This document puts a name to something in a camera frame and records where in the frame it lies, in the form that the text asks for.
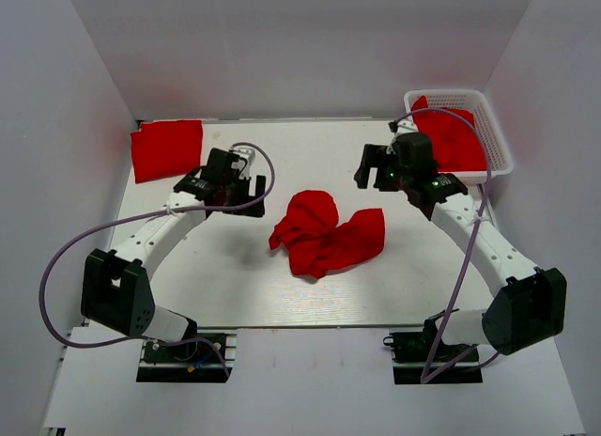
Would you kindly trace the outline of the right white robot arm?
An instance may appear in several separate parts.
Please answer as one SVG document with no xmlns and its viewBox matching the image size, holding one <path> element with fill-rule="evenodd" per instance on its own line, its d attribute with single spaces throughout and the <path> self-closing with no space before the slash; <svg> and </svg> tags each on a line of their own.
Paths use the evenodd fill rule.
<svg viewBox="0 0 601 436">
<path fill-rule="evenodd" d="M 372 170 L 377 172 L 376 189 L 404 192 L 413 207 L 455 242 L 493 298 L 484 310 L 452 309 L 427 319 L 413 349 L 438 360 L 476 345 L 509 355 L 562 332 L 564 275 L 556 268 L 541 269 L 483 220 L 466 185 L 439 172 L 425 133 L 398 134 L 388 146 L 365 145 L 354 176 L 359 188 L 366 188 Z"/>
</svg>

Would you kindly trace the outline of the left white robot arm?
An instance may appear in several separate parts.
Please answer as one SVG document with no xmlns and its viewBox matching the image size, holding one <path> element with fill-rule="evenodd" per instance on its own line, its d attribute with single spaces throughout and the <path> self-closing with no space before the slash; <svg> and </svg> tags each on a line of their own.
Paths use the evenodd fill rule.
<svg viewBox="0 0 601 436">
<path fill-rule="evenodd" d="M 228 150 L 214 148 L 207 162 L 174 186 L 160 210 L 106 251 L 85 261 L 82 314 L 129 338 L 156 339 L 179 360 L 198 349 L 197 324 L 157 305 L 150 281 L 162 262 L 196 227 L 216 212 L 260 218 L 275 177 L 253 178 L 251 167 L 263 150 L 238 142 Z"/>
</svg>

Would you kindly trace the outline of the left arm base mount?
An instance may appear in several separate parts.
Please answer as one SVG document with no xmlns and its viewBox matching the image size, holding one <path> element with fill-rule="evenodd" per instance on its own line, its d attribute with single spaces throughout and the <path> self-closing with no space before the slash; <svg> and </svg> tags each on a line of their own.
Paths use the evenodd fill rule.
<svg viewBox="0 0 601 436">
<path fill-rule="evenodd" d="M 200 337 L 210 342 L 194 342 L 177 347 L 164 347 L 146 342 L 137 368 L 138 383 L 223 384 L 232 373 L 236 335 L 208 332 Z"/>
</svg>

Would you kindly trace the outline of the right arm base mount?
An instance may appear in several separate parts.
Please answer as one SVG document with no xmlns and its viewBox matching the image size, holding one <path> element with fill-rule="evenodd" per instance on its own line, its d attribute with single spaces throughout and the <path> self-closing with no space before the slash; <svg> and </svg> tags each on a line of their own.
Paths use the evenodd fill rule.
<svg viewBox="0 0 601 436">
<path fill-rule="evenodd" d="M 393 360 L 393 380 L 395 385 L 421 385 L 430 346 L 426 344 L 422 332 L 392 332 L 382 340 L 383 346 L 389 349 Z M 439 344 L 434 355 L 431 371 L 445 365 L 467 350 L 467 345 L 447 346 Z M 430 384 L 476 384 L 483 382 L 478 368 L 480 357 L 477 349 L 470 351 L 465 357 L 439 373 Z"/>
</svg>

